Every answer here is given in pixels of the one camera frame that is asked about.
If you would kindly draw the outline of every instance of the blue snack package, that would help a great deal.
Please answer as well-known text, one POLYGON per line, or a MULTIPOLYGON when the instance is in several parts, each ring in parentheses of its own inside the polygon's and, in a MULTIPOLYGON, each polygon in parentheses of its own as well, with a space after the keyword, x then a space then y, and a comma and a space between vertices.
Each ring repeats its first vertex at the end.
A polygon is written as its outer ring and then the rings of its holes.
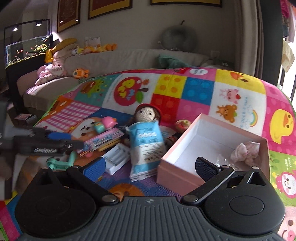
POLYGON ((158 121, 137 122, 127 131, 131 140, 131 181, 156 175, 160 160, 166 153, 158 121))

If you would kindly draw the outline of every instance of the yellow square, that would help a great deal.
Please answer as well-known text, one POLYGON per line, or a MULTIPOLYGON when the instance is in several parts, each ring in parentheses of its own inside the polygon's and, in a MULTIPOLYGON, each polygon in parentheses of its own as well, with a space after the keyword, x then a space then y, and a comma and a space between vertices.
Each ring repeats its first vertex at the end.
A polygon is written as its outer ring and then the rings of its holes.
POLYGON ((216 81, 255 91, 261 94, 266 94, 265 87, 262 81, 247 74, 218 69, 216 73, 216 81))
POLYGON ((162 74, 157 82, 154 94, 181 98, 187 77, 162 74))
POLYGON ((17 191, 12 191, 12 198, 4 200, 5 205, 7 205, 11 200, 13 200, 16 195, 17 195, 17 191))

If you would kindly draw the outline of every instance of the blue toy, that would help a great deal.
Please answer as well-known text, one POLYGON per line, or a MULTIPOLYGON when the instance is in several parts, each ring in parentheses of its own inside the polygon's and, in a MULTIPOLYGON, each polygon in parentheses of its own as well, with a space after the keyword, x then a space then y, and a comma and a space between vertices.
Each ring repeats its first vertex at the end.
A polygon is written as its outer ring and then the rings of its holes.
POLYGON ((51 140, 71 140, 71 134, 62 132, 51 132, 47 135, 51 140))
POLYGON ((103 175, 106 169, 106 161, 103 157, 98 157, 92 162, 81 168, 83 175, 88 177, 93 182, 97 182, 100 176, 103 175))
POLYGON ((102 122, 95 123, 94 128, 98 134, 101 134, 106 131, 106 128, 102 122))

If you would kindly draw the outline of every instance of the pink box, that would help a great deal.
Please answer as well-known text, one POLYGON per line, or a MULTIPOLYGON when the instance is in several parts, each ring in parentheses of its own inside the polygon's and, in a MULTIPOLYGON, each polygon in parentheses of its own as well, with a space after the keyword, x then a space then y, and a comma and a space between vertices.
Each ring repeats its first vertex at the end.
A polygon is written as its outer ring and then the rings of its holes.
MULTIPOLYGON (((259 168, 270 180, 269 150, 265 138, 231 124, 200 114, 181 138, 163 156, 158 167, 157 183, 185 195, 204 184, 195 171, 195 160, 204 157, 215 163, 219 154, 230 159, 230 154, 240 144, 248 141, 260 143, 259 168)), ((242 170, 250 169, 240 163, 242 170)))

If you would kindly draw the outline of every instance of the green pillow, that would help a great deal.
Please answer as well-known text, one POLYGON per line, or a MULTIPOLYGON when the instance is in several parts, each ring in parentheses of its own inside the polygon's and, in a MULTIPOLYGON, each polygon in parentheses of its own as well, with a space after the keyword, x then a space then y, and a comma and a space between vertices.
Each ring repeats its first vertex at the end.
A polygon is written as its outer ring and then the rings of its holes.
POLYGON ((160 69, 179 69, 184 67, 196 67, 187 64, 178 58, 163 54, 160 54, 158 56, 158 64, 160 69))

